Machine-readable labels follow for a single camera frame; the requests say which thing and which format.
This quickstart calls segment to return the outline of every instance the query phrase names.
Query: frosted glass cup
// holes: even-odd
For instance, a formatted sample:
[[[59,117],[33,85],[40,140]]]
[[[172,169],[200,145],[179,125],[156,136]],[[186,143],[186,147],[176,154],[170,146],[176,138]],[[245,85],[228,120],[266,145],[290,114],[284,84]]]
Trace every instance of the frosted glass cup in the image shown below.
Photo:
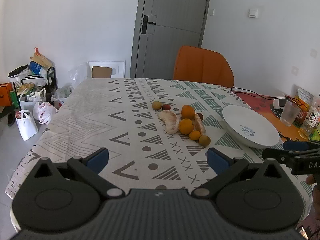
[[[281,114],[280,121],[290,127],[299,113],[300,108],[295,103],[287,100]]]

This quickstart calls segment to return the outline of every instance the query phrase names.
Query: red fruit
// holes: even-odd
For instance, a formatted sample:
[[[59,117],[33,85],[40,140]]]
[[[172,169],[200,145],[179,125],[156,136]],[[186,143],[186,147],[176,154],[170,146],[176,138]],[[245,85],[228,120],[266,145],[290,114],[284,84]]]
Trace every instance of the red fruit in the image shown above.
[[[162,110],[170,110],[171,107],[169,105],[163,105]]]
[[[199,115],[201,121],[203,120],[203,115],[201,113],[197,113],[197,115]]]

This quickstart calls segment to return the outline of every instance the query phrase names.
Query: tablecloth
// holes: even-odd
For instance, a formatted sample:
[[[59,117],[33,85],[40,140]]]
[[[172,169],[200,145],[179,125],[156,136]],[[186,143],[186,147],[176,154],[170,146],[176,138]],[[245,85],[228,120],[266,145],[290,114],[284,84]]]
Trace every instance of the tablecloth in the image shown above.
[[[183,105],[202,112],[208,147],[181,133],[167,134],[152,102],[169,104],[178,117]],[[190,192],[217,174],[209,168],[205,153],[215,147],[229,157],[261,163],[261,149],[249,148],[225,130],[222,109],[249,106],[229,88],[175,80],[89,79],[81,83],[63,104],[37,144],[14,172],[6,193],[13,198],[40,157],[65,162],[88,156],[101,147],[109,150],[109,163],[99,174],[128,192],[130,188],[186,188]],[[304,216],[311,207],[312,188],[306,176],[284,170],[300,191]]]

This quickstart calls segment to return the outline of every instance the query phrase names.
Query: chair backrest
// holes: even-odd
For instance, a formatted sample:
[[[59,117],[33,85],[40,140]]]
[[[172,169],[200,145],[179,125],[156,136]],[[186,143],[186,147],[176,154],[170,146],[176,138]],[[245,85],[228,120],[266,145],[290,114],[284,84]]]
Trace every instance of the chair backrest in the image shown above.
[[[234,77],[226,59],[218,52],[182,46],[174,66],[173,79],[233,87]]]

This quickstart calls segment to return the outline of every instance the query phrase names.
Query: white bowl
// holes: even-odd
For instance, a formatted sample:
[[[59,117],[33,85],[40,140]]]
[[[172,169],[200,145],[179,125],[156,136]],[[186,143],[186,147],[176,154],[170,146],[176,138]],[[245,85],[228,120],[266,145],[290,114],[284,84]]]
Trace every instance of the white bowl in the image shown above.
[[[249,147],[264,149],[279,143],[277,129],[251,109],[229,105],[223,108],[222,116],[231,135]]]

